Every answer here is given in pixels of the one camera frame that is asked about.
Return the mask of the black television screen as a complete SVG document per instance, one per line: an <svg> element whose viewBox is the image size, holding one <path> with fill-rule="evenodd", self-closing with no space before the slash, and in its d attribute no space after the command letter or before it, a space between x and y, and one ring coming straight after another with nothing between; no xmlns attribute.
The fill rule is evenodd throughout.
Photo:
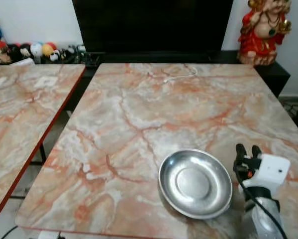
<svg viewBox="0 0 298 239"><path fill-rule="evenodd" d="M233 0L72 0L95 52L221 49Z"/></svg>

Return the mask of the black metal table leg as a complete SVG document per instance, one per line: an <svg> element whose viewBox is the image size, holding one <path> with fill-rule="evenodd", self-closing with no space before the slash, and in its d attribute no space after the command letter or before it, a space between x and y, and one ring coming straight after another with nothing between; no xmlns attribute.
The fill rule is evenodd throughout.
<svg viewBox="0 0 298 239"><path fill-rule="evenodd" d="M47 155L44 148L44 144L39 145L39 153L40 153L40 164L43 165L47 161Z"/></svg>

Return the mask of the yellow and red toy ball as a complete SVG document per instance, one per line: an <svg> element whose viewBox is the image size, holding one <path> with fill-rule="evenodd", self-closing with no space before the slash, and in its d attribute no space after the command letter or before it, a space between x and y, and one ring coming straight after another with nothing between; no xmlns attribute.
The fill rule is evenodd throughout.
<svg viewBox="0 0 298 239"><path fill-rule="evenodd" d="M57 47L53 42L46 42L42 44L42 54L44 56L50 56L53 52L55 52L55 50L57 50Z"/></svg>

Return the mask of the round stainless steel plate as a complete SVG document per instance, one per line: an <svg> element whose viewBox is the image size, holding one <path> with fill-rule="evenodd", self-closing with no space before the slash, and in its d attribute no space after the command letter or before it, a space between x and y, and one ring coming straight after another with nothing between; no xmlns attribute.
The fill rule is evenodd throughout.
<svg viewBox="0 0 298 239"><path fill-rule="evenodd" d="M158 187L169 206L191 219L208 220L230 208L230 173L216 157L198 149L167 155L158 169Z"/></svg>

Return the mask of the small panda figurine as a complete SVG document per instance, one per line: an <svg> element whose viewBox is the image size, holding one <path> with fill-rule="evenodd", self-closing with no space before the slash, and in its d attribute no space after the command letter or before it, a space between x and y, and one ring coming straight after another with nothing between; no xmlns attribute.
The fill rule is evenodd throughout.
<svg viewBox="0 0 298 239"><path fill-rule="evenodd" d="M50 55L49 55L49 60L54 63L58 63L62 61L62 53L60 50L54 50Z"/></svg>

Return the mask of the white and blue toy ball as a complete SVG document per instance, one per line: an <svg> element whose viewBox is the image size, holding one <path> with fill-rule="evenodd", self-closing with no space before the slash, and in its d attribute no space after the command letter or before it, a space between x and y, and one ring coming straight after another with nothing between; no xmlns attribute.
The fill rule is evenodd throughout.
<svg viewBox="0 0 298 239"><path fill-rule="evenodd" d="M30 45L31 55L35 58L40 58L44 55L43 53L43 44L40 42L31 43Z"/></svg>

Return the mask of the red laughing Buddha statue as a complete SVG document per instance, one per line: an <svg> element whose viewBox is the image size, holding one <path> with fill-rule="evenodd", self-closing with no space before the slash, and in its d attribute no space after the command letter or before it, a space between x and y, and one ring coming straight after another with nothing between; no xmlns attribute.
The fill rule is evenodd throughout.
<svg viewBox="0 0 298 239"><path fill-rule="evenodd" d="M277 46L292 30L286 18L291 0L247 0L250 12L242 18L240 49L237 59L242 64L269 66L278 56Z"/></svg>

